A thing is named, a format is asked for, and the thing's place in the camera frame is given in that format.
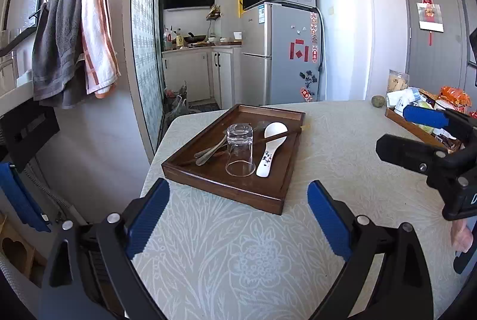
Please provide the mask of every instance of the clear drinking glass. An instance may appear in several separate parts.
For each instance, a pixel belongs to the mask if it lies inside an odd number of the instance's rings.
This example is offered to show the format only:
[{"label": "clear drinking glass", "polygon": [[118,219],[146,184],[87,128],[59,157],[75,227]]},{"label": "clear drinking glass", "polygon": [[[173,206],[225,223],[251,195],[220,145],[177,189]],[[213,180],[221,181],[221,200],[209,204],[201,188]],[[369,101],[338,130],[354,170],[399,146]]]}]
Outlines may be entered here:
[{"label": "clear drinking glass", "polygon": [[225,170],[237,177],[249,176],[255,171],[252,158],[253,129],[247,123],[236,123],[227,128],[228,160]]}]

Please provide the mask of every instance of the gray towel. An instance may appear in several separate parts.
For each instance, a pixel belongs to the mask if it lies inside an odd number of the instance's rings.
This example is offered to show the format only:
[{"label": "gray towel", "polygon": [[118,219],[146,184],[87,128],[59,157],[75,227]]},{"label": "gray towel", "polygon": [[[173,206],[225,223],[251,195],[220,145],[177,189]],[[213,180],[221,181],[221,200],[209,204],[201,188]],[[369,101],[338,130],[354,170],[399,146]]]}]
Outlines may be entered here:
[{"label": "gray towel", "polygon": [[86,97],[81,40],[81,0],[43,4],[33,45],[33,99],[69,109]]}]

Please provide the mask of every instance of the silver refrigerator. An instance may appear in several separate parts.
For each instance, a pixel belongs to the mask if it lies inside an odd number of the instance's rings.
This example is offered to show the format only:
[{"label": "silver refrigerator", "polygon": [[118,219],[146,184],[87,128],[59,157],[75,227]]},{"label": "silver refrigerator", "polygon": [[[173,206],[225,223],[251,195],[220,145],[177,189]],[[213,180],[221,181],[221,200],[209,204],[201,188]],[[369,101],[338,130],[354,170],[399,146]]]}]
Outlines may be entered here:
[{"label": "silver refrigerator", "polygon": [[318,98],[317,13],[265,2],[242,16],[242,102],[263,106]]}]

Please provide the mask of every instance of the chopstick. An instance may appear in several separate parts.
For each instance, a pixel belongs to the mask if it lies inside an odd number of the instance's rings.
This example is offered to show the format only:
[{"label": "chopstick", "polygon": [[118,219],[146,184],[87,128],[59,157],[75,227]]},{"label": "chopstick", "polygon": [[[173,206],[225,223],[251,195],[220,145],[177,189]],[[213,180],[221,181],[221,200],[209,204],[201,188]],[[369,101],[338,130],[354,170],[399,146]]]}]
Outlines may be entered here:
[{"label": "chopstick", "polygon": [[[280,134],[275,134],[274,136],[270,136],[268,138],[261,138],[259,140],[256,140],[253,142],[254,145],[258,145],[258,144],[262,144],[262,143],[267,143],[267,142],[270,142],[270,141],[275,141],[275,140],[278,140],[279,138],[283,138],[283,137],[287,137],[287,136],[290,136],[292,134],[300,134],[303,130],[306,130],[308,129],[309,125],[303,125],[303,126],[300,126],[298,129],[293,129],[293,130],[288,130],[288,132],[284,132],[284,133],[280,133]],[[212,157],[219,157],[219,156],[223,156],[224,154],[228,153],[227,150],[223,150],[223,151],[217,151],[215,152],[212,156]],[[187,160],[187,161],[184,161],[183,163],[180,163],[178,164],[178,166],[185,166],[185,165],[190,165],[190,164],[193,164],[197,161],[197,159],[191,159],[191,160]]]}]

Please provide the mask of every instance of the floral tablecloth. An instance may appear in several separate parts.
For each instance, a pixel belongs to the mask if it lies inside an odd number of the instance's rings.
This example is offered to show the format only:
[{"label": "floral tablecloth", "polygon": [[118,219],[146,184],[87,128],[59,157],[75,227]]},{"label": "floral tablecloth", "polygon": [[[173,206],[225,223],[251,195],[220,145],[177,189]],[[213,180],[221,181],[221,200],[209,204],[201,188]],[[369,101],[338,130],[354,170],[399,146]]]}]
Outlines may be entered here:
[{"label": "floral tablecloth", "polygon": [[[450,223],[425,177],[383,163],[374,149],[385,133],[414,138],[369,102],[275,106],[306,112],[283,215],[169,181],[171,197],[146,249],[134,258],[142,281],[170,320],[306,320],[343,266],[310,208],[308,184],[319,179],[355,215],[377,225],[410,222],[426,257],[437,318],[461,289],[452,269]],[[167,131],[142,195],[161,163],[223,112],[179,117]],[[352,313],[366,307],[382,257],[375,257]]]}]

